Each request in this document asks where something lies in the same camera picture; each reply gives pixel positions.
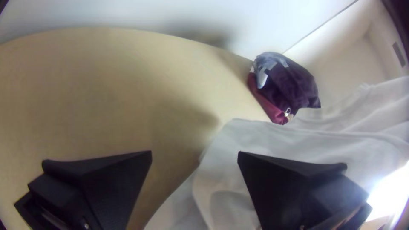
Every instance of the wall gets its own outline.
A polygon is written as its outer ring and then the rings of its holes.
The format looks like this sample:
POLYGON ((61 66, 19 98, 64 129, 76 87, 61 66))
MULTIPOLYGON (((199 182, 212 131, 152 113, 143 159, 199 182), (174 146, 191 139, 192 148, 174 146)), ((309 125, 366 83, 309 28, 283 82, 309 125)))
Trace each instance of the wall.
POLYGON ((210 36, 254 59, 264 51, 285 51, 353 1, 10 0, 0 16, 0 43, 61 27, 117 26, 210 36))
POLYGON ((324 63, 360 39, 384 9, 380 0, 359 0, 284 55, 306 68, 324 63))
POLYGON ((377 84, 388 80, 382 60, 366 36, 309 70, 316 79, 322 106, 349 95, 362 83, 377 84))

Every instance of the dark purple bag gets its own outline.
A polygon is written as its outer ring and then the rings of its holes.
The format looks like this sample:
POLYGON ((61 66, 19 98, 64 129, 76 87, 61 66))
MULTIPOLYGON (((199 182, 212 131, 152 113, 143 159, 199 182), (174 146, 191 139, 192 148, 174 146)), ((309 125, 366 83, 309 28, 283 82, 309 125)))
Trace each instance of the dark purple bag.
POLYGON ((290 113, 295 115, 300 108, 321 108, 314 76, 291 59, 279 53, 266 52, 257 56, 254 68, 256 74, 263 71, 268 76, 258 93, 280 110, 290 108, 290 113))

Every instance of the bright light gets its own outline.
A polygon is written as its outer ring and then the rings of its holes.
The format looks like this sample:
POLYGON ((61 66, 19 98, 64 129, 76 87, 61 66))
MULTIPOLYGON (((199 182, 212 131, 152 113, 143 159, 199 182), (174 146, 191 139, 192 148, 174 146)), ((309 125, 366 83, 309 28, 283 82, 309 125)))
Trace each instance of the bright light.
POLYGON ((373 208, 366 221, 395 215, 401 216, 409 197, 409 162, 383 178, 371 191, 367 203, 373 208))

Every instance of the white cloth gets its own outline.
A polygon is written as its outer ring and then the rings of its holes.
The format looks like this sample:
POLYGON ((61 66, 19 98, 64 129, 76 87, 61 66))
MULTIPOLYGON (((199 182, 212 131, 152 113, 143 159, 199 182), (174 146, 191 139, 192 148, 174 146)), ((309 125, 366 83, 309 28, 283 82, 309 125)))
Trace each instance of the white cloth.
POLYGON ((404 141, 409 132, 408 86, 408 77, 361 85, 330 108, 299 110, 285 126, 239 119, 227 123, 204 151, 198 169, 145 229, 258 229, 237 165, 239 151, 311 163, 344 162, 346 176, 370 192, 409 158, 404 141))
POLYGON ((409 76, 375 86, 363 84, 327 108, 299 109, 285 126, 334 132, 382 132, 408 120, 409 76))

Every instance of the red fabric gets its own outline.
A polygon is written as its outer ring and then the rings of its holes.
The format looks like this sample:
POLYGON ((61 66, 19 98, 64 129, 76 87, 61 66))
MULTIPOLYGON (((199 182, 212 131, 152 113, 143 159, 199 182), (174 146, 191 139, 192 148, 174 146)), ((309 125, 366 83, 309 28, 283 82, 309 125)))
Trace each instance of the red fabric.
POLYGON ((253 96, 257 99, 257 101, 273 123, 284 125, 288 122, 288 119, 284 116, 284 112, 275 107, 271 102, 269 102, 263 95, 258 92, 256 84, 256 74, 248 74, 247 85, 253 96))

